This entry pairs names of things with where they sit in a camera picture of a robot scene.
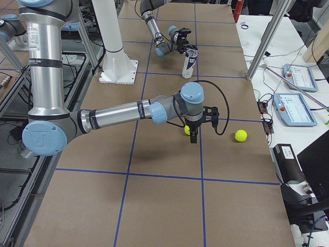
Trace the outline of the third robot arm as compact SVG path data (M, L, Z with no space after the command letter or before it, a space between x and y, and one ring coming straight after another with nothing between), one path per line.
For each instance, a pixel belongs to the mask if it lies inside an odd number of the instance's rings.
M4 42L9 42L14 38L18 46L24 46L27 43L26 28L15 14L1 16L1 38Z

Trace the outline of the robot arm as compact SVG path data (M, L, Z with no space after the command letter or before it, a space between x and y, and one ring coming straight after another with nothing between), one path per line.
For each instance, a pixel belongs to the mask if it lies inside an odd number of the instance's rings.
M140 2L140 14L141 18L145 21L150 34L152 35L153 43L156 45L156 53L159 57L163 57L172 51L177 51L180 54L188 56L188 51L195 50L197 47L190 44L187 39L188 34L191 33L189 28L178 29L176 26L170 26L168 29L168 35L170 39L165 41L166 37L161 33L157 26L153 10L169 3L170 1L161 0L147 0Z
M154 20L153 11L170 1L140 1L140 14L146 22L158 56L164 56L173 48L189 58L189 51L197 51L185 34L190 29L170 29L171 44L164 43ZM197 82L184 84L172 96L157 96L138 100L103 110L80 109L85 96L84 82L72 93L76 103L71 110L64 103L62 30L79 29L81 15L79 1L17 1L20 17L27 25L29 67L31 73L32 108L28 112L28 124L22 131L24 146L36 155L53 156L75 138L126 122L152 119L163 124L176 117L190 129L190 142L197 142L198 127L205 122L204 89ZM130 59L124 51L115 1L92 1L94 15L104 42L104 69L100 82L134 84L138 61Z

